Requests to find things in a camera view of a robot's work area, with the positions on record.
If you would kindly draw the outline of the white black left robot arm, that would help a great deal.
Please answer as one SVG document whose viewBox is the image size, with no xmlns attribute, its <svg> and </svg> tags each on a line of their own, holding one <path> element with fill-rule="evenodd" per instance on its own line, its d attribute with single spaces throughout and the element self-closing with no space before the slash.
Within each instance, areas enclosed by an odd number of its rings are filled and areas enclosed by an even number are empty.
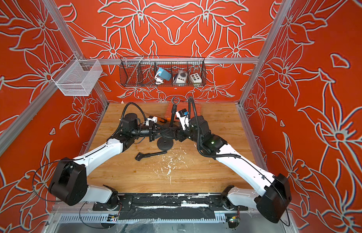
<svg viewBox="0 0 362 233">
<path fill-rule="evenodd" d="M 126 151 L 140 137 L 155 138 L 158 118 L 149 116 L 141 122 L 135 113 L 126 114 L 121 125 L 94 150 L 75 157 L 63 158 L 56 166 L 48 191 L 69 206 L 80 202 L 95 202 L 115 209 L 119 205 L 118 192 L 106 185 L 89 185 L 87 177 L 100 165 Z"/>
</svg>

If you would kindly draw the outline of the black round stand base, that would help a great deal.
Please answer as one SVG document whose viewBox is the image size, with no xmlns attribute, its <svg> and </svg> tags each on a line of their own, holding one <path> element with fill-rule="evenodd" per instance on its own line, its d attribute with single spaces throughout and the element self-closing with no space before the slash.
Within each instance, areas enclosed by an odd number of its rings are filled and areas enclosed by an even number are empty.
<svg viewBox="0 0 362 233">
<path fill-rule="evenodd" d="M 160 135 L 163 137 L 163 138 L 168 138 L 168 139 L 172 139 L 172 140 L 179 140 L 178 139 L 178 129 L 176 128 L 171 128 L 171 129 L 165 129 L 164 131 L 162 131 L 160 133 Z"/>
</svg>

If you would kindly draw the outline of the black microphone stand pole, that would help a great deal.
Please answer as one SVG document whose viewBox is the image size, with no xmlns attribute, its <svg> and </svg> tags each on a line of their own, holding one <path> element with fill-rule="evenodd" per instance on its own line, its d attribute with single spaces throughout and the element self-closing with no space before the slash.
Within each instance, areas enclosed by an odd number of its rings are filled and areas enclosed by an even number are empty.
<svg viewBox="0 0 362 233">
<path fill-rule="evenodd" d="M 172 109 L 171 109 L 171 120 L 170 120 L 169 127 L 173 127 L 175 114 L 177 112 L 177 106 L 180 103 L 180 98 L 179 97 L 173 97 L 171 99 L 171 103 L 172 103 Z"/>
</svg>

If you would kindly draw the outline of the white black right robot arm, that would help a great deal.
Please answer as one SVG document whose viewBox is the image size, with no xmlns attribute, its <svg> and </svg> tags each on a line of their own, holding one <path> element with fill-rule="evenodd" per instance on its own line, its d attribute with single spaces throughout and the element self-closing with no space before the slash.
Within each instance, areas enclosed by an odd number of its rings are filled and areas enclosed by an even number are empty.
<svg viewBox="0 0 362 233">
<path fill-rule="evenodd" d="M 268 221 L 278 223 L 292 200 L 289 180 L 283 174 L 274 175 L 248 160 L 237 152 L 226 140 L 211 133 L 208 122 L 197 114 L 190 117 L 186 109 L 177 111 L 180 128 L 176 137 L 179 141 L 189 139 L 196 143 L 200 155 L 213 158 L 243 178 L 253 189 L 247 194 L 243 189 L 230 186 L 223 197 L 228 204 L 245 206 L 259 211 Z"/>
</svg>

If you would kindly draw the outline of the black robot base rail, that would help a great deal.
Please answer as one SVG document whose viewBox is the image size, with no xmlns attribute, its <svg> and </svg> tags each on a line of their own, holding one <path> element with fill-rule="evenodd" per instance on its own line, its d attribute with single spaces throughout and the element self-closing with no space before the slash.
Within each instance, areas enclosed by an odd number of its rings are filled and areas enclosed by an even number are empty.
<svg viewBox="0 0 362 233">
<path fill-rule="evenodd" d="M 226 220 L 248 207 L 234 206 L 220 194 L 121 194 L 118 205 L 94 203 L 94 212 L 117 214 L 119 218 L 213 218 L 225 214 Z"/>
</svg>

